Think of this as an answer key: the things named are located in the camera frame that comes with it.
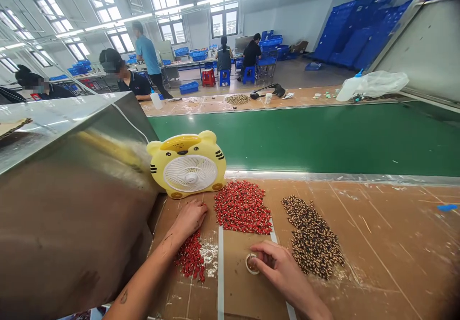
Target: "tattoo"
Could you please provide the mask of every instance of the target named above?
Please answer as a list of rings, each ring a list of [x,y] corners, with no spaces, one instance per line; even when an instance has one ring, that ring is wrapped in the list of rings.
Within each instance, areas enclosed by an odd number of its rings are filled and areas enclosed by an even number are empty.
[[[127,299],[128,299],[128,289],[126,289],[123,296],[121,296],[120,303],[125,304]]]

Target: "plastic bottle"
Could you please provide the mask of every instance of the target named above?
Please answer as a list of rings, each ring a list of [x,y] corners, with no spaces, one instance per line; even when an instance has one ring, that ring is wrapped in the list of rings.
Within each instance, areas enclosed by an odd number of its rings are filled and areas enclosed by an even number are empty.
[[[362,84],[362,76],[363,70],[358,72],[353,78],[347,79],[344,82],[339,94],[337,95],[336,100],[340,102],[345,102],[351,99],[353,94],[355,92],[358,92],[357,90],[360,88],[360,85]]]
[[[161,103],[160,96],[156,92],[152,92],[150,94],[150,98],[152,99],[155,109],[163,108],[163,103]]]

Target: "blue stool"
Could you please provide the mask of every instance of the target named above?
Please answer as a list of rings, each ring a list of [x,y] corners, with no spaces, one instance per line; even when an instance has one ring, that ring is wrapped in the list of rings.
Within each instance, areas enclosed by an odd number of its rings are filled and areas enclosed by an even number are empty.
[[[220,86],[224,86],[223,84],[226,83],[228,86],[230,86],[230,70],[220,70],[220,77],[219,77],[219,83]]]
[[[246,84],[246,81],[255,83],[255,66],[248,66],[244,69],[243,84]]]

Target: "red stool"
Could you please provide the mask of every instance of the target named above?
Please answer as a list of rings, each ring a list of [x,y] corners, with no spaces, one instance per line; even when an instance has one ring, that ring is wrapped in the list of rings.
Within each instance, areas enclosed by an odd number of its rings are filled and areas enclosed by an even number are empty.
[[[203,72],[201,72],[201,80],[202,80],[203,86],[216,85],[216,78],[214,77],[214,69],[206,69]]]

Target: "blue shirt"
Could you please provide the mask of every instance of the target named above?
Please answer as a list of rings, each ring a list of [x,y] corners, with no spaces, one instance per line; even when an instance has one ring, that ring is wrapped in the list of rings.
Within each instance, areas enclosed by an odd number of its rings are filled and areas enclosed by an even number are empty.
[[[153,42],[145,35],[141,35],[141,37],[136,40],[136,54],[144,58],[148,74],[161,73]]]

